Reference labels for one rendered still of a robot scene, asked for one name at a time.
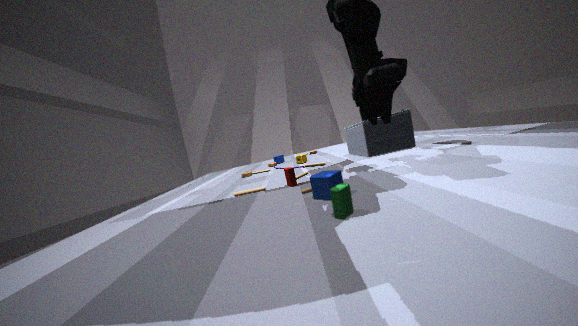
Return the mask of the yellow wooden block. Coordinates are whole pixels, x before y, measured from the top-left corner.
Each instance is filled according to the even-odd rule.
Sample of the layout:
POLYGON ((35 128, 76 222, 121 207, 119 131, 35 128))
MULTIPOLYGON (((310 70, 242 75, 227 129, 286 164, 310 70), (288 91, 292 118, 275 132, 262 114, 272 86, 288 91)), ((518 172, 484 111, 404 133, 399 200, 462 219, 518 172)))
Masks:
POLYGON ((296 162, 297 162, 297 164, 303 164, 303 163, 308 162, 308 161, 307 161, 307 156, 306 156, 306 154, 298 155, 298 156, 295 156, 295 157, 296 157, 296 162))

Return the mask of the green rectangular block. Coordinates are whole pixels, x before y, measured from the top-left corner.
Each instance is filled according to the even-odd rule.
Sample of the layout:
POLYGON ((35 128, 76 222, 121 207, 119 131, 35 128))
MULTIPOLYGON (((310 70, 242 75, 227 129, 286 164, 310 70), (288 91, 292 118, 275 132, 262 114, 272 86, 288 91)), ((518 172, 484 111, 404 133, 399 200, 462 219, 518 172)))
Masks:
POLYGON ((344 219, 354 212, 349 184, 339 184, 333 187, 330 192, 334 216, 336 219, 344 219))

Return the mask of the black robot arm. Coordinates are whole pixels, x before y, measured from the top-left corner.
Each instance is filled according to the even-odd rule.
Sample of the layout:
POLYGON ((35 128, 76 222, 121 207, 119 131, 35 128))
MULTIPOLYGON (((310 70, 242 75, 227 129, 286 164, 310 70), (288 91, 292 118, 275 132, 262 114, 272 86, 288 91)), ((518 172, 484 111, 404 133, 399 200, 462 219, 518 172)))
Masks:
MULTIPOLYGON (((372 0, 328 0, 326 5, 330 22, 345 42, 350 62, 363 49, 378 48, 375 37, 380 23, 380 10, 372 0)), ((407 59, 383 58, 380 65, 396 63, 406 76, 407 59)))

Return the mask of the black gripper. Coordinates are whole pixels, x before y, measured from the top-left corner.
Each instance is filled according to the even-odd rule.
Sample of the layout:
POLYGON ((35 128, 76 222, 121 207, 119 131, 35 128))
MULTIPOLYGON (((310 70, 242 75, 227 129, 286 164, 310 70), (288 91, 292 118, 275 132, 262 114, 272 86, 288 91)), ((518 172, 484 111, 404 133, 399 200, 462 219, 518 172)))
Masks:
POLYGON ((381 57, 382 51, 371 47, 355 53, 351 64, 357 79, 353 100, 373 125, 377 125, 377 112, 384 124, 391 123, 393 94, 401 84, 399 80, 404 78, 402 66, 396 63, 381 66, 381 57))

